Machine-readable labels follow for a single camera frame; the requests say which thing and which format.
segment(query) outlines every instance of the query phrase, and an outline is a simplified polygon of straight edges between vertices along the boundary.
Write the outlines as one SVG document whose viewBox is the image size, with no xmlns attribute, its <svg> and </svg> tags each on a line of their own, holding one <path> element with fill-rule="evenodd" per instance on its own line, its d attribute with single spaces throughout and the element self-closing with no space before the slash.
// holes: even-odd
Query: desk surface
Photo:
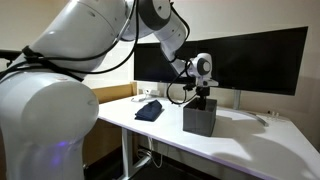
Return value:
<svg viewBox="0 0 320 180">
<path fill-rule="evenodd" d="M 164 111 L 155 122 L 135 120 L 148 101 L 125 98 L 100 105 L 99 118 L 262 179 L 320 179 L 320 155 L 289 120 L 218 109 L 213 134 L 182 130 L 183 107 L 158 99 Z"/>
</svg>

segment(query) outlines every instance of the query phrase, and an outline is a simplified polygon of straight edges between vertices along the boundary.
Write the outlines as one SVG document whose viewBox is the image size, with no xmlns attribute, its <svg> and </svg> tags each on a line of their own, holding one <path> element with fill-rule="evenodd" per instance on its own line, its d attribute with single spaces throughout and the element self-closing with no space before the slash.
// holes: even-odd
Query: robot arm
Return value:
<svg viewBox="0 0 320 180">
<path fill-rule="evenodd" d="M 93 92 L 76 78 L 97 68 L 120 39 L 137 41 L 151 33 L 161 42 L 168 61 L 174 60 L 186 33 L 168 0 L 71 0 L 67 4 L 0 74 L 0 124 L 9 180 L 84 179 L 83 137 L 93 127 L 99 105 Z M 177 74 L 197 77 L 198 87 L 210 85 L 210 55 L 171 64 Z"/>
<path fill-rule="evenodd" d="M 134 39 L 135 24 L 135 21 L 131 21 L 122 39 Z M 187 75 L 196 77 L 198 87 L 218 85 L 216 81 L 211 79 L 212 60 L 210 54 L 199 54 L 190 61 L 176 57 L 175 52 L 186 41 L 188 37 L 186 29 L 189 31 L 189 28 L 174 10 L 172 3 L 167 0 L 140 0 L 139 24 L 139 38 L 153 33 L 161 43 L 161 50 L 171 63 L 176 75 L 182 73 L 183 77 Z"/>
</svg>

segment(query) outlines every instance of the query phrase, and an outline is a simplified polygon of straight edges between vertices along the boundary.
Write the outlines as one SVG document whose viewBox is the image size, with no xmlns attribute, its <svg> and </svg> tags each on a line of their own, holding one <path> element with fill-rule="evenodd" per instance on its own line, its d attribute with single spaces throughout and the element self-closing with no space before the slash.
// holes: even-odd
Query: dark blue cloth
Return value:
<svg viewBox="0 0 320 180">
<path fill-rule="evenodd" d="M 154 100 L 144 105 L 137 113 L 138 120 L 155 121 L 162 111 L 162 105 L 158 100 Z"/>
</svg>

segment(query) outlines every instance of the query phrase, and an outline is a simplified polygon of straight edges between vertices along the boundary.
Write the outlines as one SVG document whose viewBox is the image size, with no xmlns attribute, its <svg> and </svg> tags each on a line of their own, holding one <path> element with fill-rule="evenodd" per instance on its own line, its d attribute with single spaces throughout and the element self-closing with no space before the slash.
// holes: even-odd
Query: black box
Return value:
<svg viewBox="0 0 320 180">
<path fill-rule="evenodd" d="M 193 99 L 183 108 L 183 131 L 210 137 L 216 122 L 217 100 L 207 99 L 204 110 L 197 108 L 197 102 Z"/>
</svg>

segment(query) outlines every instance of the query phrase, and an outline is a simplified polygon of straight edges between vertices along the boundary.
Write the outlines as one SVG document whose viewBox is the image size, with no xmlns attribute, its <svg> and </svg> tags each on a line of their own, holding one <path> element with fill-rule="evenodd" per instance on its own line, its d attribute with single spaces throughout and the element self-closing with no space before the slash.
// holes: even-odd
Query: power outlet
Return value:
<svg viewBox="0 0 320 180">
<path fill-rule="evenodd" d="M 143 94 L 151 95 L 151 96 L 159 96 L 160 95 L 160 91 L 152 90 L 152 89 L 143 89 Z"/>
</svg>

